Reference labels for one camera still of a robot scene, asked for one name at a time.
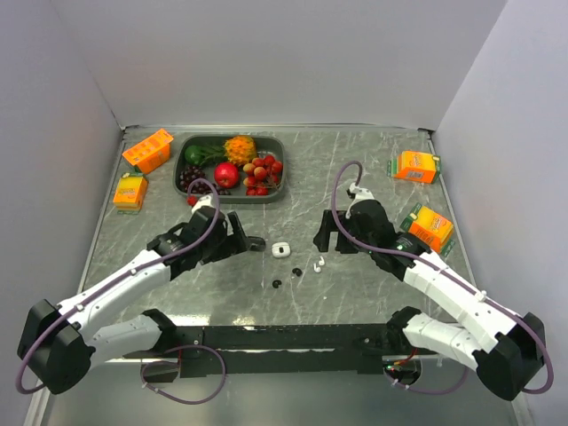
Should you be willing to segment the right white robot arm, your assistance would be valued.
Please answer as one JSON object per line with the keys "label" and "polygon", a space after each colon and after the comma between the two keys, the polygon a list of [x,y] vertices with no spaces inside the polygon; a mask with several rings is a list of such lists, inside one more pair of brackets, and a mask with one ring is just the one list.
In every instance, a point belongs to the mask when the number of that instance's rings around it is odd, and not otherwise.
{"label": "right white robot arm", "polygon": [[546,366],[543,322],[509,310],[453,271],[427,244],[398,232],[375,199],[355,200],[348,210],[326,209],[313,243],[321,252],[337,235],[336,251],[366,253],[375,264],[423,293],[456,323],[446,324],[406,307],[392,315],[387,333],[397,353],[434,351],[477,374],[495,396],[511,401]]}

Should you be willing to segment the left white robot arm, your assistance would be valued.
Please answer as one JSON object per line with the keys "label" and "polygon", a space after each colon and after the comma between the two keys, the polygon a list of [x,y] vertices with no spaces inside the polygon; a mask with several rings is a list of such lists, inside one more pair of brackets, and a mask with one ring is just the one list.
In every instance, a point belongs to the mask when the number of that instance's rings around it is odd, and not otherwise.
{"label": "left white robot arm", "polygon": [[264,247],[263,239],[245,234],[236,213],[198,208],[188,221],[154,237],[128,264],[94,287],[58,304],[35,304],[17,354],[53,394],[70,390],[109,359],[135,352],[166,356],[182,335],[165,313],[146,310],[113,326],[107,320],[199,264]]}

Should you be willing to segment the white earbud charging case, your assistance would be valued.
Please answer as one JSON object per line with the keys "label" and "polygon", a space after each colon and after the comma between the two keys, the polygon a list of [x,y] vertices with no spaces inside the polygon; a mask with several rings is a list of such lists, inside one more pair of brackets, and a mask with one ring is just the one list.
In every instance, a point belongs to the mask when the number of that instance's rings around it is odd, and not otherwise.
{"label": "white earbud charging case", "polygon": [[287,242],[276,242],[272,245],[272,256],[275,258],[286,258],[290,256],[291,248]]}

